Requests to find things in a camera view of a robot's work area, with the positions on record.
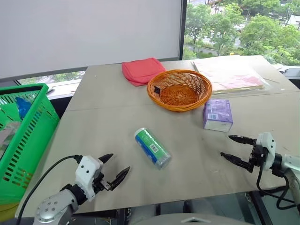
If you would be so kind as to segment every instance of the purple tissue box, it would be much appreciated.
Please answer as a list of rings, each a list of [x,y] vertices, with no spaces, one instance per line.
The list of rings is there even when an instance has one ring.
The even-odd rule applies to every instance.
[[[228,100],[211,99],[203,109],[203,128],[228,132],[233,125]]]

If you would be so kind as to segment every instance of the wicker basket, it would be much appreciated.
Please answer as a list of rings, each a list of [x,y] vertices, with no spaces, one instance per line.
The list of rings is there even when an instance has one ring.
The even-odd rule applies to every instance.
[[[212,86],[200,73],[175,69],[153,77],[147,92],[156,104],[171,111],[185,112],[206,103]]]

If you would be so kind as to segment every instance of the green plastic basket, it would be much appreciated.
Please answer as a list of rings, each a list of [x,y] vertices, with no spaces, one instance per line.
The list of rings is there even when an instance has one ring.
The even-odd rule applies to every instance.
[[[31,102],[0,160],[0,205],[21,200],[59,123],[47,91],[44,83],[0,89],[0,130],[11,121],[21,121],[15,97]]]

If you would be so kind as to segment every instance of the table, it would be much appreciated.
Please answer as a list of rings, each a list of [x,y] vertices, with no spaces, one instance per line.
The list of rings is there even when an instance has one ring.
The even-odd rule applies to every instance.
[[[258,168],[248,173],[220,157],[220,152],[224,151],[248,161],[251,152],[251,146],[233,142],[227,135],[256,138],[258,133],[270,131],[277,142],[277,152],[299,154],[299,90],[262,57],[242,58],[269,79],[274,88],[242,95],[214,96],[230,101],[233,127],[228,134],[202,128],[203,107],[176,113],[153,104],[146,87],[134,87],[122,77],[119,64],[89,67],[28,191],[55,161],[64,156],[99,157],[107,153],[114,153],[114,156],[103,168],[106,180],[113,180],[127,166],[131,166],[131,170],[113,192],[99,193],[78,212],[256,190]],[[192,69],[189,61],[163,64],[166,69]],[[165,169],[156,169],[135,142],[134,132],[141,127],[149,128],[171,153],[172,159]],[[73,160],[54,168],[31,197],[23,216],[33,216],[44,198],[73,183],[76,168]],[[284,185],[284,180],[271,172],[264,172],[262,176],[263,188]]]

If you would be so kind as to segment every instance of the red cloth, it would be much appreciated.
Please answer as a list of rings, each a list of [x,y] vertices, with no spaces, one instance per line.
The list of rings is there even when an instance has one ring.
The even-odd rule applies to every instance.
[[[155,58],[122,63],[122,72],[134,86],[146,85],[151,78],[165,71],[163,64]]]

